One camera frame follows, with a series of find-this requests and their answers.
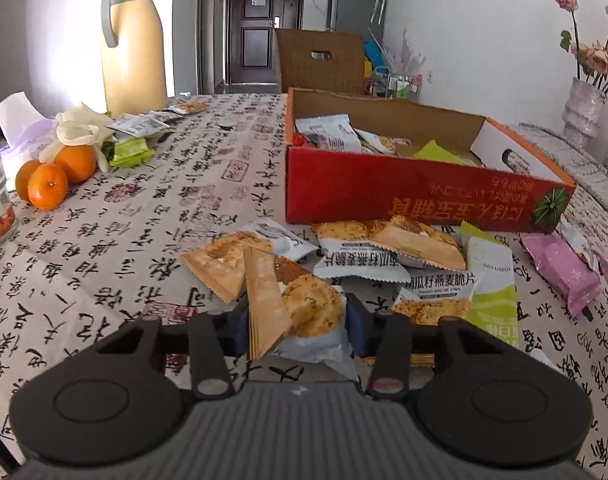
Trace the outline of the green white snack packet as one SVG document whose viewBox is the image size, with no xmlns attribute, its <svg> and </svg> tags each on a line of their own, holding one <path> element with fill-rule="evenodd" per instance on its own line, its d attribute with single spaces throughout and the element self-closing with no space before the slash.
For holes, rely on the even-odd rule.
<svg viewBox="0 0 608 480">
<path fill-rule="evenodd" d="M 518 348 L 520 335 L 512 250 L 465 221 L 461 223 L 460 236 L 466 250 L 467 270 L 479 278 L 467 320 Z"/>
</svg>

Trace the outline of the cookie snack packet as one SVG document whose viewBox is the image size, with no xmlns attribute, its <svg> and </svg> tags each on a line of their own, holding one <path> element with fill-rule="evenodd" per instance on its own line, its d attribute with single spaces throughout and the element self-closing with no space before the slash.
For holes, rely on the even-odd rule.
<svg viewBox="0 0 608 480">
<path fill-rule="evenodd" d="M 249 359 L 323 364 L 356 380 L 343 292 L 288 258 L 255 247 L 246 247 L 243 256 Z"/>
</svg>

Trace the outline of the oat crisp packet lower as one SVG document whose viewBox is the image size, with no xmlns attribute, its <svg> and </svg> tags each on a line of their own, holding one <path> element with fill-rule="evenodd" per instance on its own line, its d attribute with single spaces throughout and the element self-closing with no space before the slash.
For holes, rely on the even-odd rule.
<svg viewBox="0 0 608 480">
<path fill-rule="evenodd" d="M 424 326 L 436 326 L 444 316 L 465 318 L 481 280 L 480 272 L 415 272 L 389 310 Z"/>
</svg>

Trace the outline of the oat crisp packet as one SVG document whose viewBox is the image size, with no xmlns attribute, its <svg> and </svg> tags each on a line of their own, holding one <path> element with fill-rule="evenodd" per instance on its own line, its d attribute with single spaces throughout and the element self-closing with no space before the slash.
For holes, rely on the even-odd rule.
<svg viewBox="0 0 608 480">
<path fill-rule="evenodd" d="M 481 280 L 480 272 L 415 272 L 389 310 L 424 326 L 436 326 L 444 316 L 465 318 Z"/>
<path fill-rule="evenodd" d="M 394 252 L 372 245 L 372 221 L 336 221 L 313 225 L 323 256 L 313 274 L 323 280 L 364 278 L 365 280 L 401 284 L 410 274 Z"/>
</svg>

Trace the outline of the calligraphy print tablecloth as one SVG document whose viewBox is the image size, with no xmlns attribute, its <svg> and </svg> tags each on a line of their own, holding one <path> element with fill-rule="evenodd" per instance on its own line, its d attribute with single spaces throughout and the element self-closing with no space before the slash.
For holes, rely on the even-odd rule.
<svg viewBox="0 0 608 480">
<path fill-rule="evenodd" d="M 0 246 L 0 440 L 15 450 L 13 393 L 68 356 L 153 312 L 170 322 L 220 300 L 180 258 L 261 218 L 284 218 L 285 99 L 211 96 L 144 166 L 96 174 L 54 211 L 24 202 Z M 513 252 L 520 345 L 543 353 L 592 400 L 578 460 L 608 478 L 608 291 L 574 318 L 537 273 L 520 237 Z"/>
</svg>

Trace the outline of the pink snack packet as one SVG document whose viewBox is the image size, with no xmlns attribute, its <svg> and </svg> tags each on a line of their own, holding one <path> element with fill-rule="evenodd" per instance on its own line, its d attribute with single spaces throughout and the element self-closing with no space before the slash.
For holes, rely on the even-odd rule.
<svg viewBox="0 0 608 480">
<path fill-rule="evenodd" d="M 598 274 L 564 240 L 550 234 L 528 234 L 521 237 L 521 244 L 537 272 L 566 300 L 574 318 L 597 298 L 601 290 Z"/>
</svg>

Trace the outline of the orange cookie packet left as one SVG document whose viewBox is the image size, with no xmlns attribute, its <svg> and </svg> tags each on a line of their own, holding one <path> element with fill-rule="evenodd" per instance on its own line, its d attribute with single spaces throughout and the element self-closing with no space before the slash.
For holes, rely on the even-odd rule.
<svg viewBox="0 0 608 480">
<path fill-rule="evenodd" d="M 272 252 L 267 238 L 238 231 L 186 252 L 180 261 L 220 300 L 230 304 L 240 297 L 245 287 L 244 249 L 247 247 Z"/>
</svg>

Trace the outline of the orange cookie packet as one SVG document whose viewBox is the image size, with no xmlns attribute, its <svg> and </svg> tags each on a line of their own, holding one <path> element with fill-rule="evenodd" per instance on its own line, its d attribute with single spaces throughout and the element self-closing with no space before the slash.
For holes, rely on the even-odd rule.
<svg viewBox="0 0 608 480">
<path fill-rule="evenodd" d="M 238 231 L 186 252 L 180 261 L 220 300 L 230 304 L 240 297 L 245 287 L 244 249 L 247 247 L 272 252 L 267 238 Z"/>
<path fill-rule="evenodd" d="M 467 270 L 464 255 L 452 236 L 399 214 L 374 226 L 369 233 L 369 242 L 421 266 Z"/>
</svg>

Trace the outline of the orange cookie packet top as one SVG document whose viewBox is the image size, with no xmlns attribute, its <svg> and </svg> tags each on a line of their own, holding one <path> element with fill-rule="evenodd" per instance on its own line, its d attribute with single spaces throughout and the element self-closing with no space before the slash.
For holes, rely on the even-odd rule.
<svg viewBox="0 0 608 480">
<path fill-rule="evenodd" d="M 464 255 L 452 236 L 399 214 L 374 226 L 369 233 L 369 242 L 421 266 L 467 270 Z"/>
</svg>

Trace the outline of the oat crisp packet centre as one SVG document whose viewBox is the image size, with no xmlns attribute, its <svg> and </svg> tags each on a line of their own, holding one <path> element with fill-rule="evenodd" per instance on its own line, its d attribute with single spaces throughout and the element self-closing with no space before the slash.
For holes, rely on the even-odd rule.
<svg viewBox="0 0 608 480">
<path fill-rule="evenodd" d="M 410 274 L 394 252 L 372 245 L 372 221 L 336 221 L 313 225 L 323 256 L 313 274 L 323 280 L 364 278 L 365 280 L 401 284 Z"/>
</svg>

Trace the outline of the orange fruit front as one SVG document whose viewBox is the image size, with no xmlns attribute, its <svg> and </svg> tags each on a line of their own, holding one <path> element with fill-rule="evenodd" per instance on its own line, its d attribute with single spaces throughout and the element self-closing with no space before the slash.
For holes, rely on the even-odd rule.
<svg viewBox="0 0 608 480">
<path fill-rule="evenodd" d="M 37 209 L 50 211 L 64 202 L 68 192 L 65 170 L 57 164 L 43 164 L 31 174 L 27 184 L 28 200 Z"/>
</svg>

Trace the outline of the orange fruit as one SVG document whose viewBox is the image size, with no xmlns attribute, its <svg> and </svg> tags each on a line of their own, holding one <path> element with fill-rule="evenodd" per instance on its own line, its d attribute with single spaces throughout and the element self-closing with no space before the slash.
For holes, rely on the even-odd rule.
<svg viewBox="0 0 608 480">
<path fill-rule="evenodd" d="M 28 200 L 37 209 L 50 211 L 64 202 L 68 192 L 65 170 L 57 164 L 43 164 L 31 174 L 27 184 Z"/>
<path fill-rule="evenodd" d="M 54 162 L 63 168 L 70 184 L 87 181 L 96 169 L 95 151 L 88 145 L 65 145 L 56 154 Z"/>
<path fill-rule="evenodd" d="M 41 165 L 38 159 L 27 160 L 23 163 L 23 166 L 19 168 L 15 177 L 15 191 L 17 195 L 28 202 L 28 182 L 34 170 L 36 170 Z"/>
</svg>

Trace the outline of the orange fruit middle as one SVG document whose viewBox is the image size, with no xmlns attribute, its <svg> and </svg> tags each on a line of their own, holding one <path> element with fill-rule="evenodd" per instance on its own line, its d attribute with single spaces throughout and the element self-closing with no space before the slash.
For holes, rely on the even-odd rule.
<svg viewBox="0 0 608 480">
<path fill-rule="evenodd" d="M 65 145 L 56 154 L 54 162 L 63 168 L 70 184 L 87 181 L 96 169 L 95 151 L 88 145 Z"/>
</svg>

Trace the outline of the orange fruit back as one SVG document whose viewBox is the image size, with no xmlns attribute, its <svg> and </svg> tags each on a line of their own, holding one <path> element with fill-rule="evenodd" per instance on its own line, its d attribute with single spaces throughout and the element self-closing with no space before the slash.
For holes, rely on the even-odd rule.
<svg viewBox="0 0 608 480">
<path fill-rule="evenodd" d="M 28 182 L 34 170 L 36 170 L 41 165 L 38 159 L 27 160 L 23 163 L 23 166 L 19 168 L 15 177 L 15 191 L 17 195 L 28 202 Z"/>
</svg>

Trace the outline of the green packet near oranges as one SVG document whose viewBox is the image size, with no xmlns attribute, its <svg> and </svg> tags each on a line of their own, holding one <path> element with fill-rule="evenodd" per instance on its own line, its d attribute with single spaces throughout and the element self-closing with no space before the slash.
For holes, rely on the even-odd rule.
<svg viewBox="0 0 608 480">
<path fill-rule="evenodd" d="M 114 145 L 112 158 L 108 161 L 111 167 L 129 168 L 148 162 L 155 151 L 147 146 L 144 138 L 130 138 Z"/>
</svg>

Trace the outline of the red cardboard snack box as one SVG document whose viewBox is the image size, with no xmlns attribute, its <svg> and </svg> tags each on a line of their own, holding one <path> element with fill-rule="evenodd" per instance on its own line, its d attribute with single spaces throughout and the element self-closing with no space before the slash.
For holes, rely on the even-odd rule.
<svg viewBox="0 0 608 480">
<path fill-rule="evenodd" d="M 298 120 L 338 114 L 394 142 L 394 154 L 328 151 L 296 140 Z M 493 118 L 408 101 L 292 88 L 284 142 L 285 218 L 293 224 L 401 214 L 429 224 L 550 233 L 576 188 L 548 156 Z"/>
</svg>

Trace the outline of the pink textured vase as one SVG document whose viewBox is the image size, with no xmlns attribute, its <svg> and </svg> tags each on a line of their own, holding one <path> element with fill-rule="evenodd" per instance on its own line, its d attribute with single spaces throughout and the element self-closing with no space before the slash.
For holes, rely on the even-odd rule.
<svg viewBox="0 0 608 480">
<path fill-rule="evenodd" d="M 607 99 L 603 91 L 589 82 L 574 78 L 562 113 L 562 136 L 586 150 L 598 136 L 600 118 Z"/>
</svg>

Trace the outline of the cream thermos jug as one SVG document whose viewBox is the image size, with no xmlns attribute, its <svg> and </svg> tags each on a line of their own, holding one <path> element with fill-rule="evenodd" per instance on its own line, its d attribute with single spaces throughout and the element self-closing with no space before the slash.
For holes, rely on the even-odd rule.
<svg viewBox="0 0 608 480">
<path fill-rule="evenodd" d="M 102 0 L 102 73 L 114 117 L 167 105 L 164 34 L 153 0 Z"/>
</svg>

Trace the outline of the brown wooden chair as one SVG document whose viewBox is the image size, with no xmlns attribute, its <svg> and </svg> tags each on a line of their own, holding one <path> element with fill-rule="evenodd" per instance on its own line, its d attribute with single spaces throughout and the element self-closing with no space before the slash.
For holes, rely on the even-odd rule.
<svg viewBox="0 0 608 480">
<path fill-rule="evenodd" d="M 276 33 L 283 93 L 302 88 L 363 95 L 362 36 L 304 29 L 277 29 Z"/>
</svg>

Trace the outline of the dried pink roses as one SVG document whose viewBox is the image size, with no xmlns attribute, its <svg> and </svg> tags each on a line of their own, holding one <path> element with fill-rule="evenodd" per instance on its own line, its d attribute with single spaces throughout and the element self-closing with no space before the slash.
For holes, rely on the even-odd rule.
<svg viewBox="0 0 608 480">
<path fill-rule="evenodd" d="M 583 16 L 582 0 L 554 0 L 559 9 L 566 12 L 571 25 L 560 32 L 559 46 L 574 58 L 575 76 L 586 82 L 600 96 L 608 96 L 608 3 L 600 14 L 595 14 L 597 24 L 592 25 L 592 34 L 582 30 L 578 21 Z"/>
</svg>

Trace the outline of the dark entrance door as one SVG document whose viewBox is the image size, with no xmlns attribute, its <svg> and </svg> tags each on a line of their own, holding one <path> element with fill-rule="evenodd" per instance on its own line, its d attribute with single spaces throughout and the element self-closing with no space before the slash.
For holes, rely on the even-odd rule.
<svg viewBox="0 0 608 480">
<path fill-rule="evenodd" d="M 279 89 L 277 31 L 299 29 L 304 0 L 227 0 L 226 82 L 242 91 Z"/>
</svg>

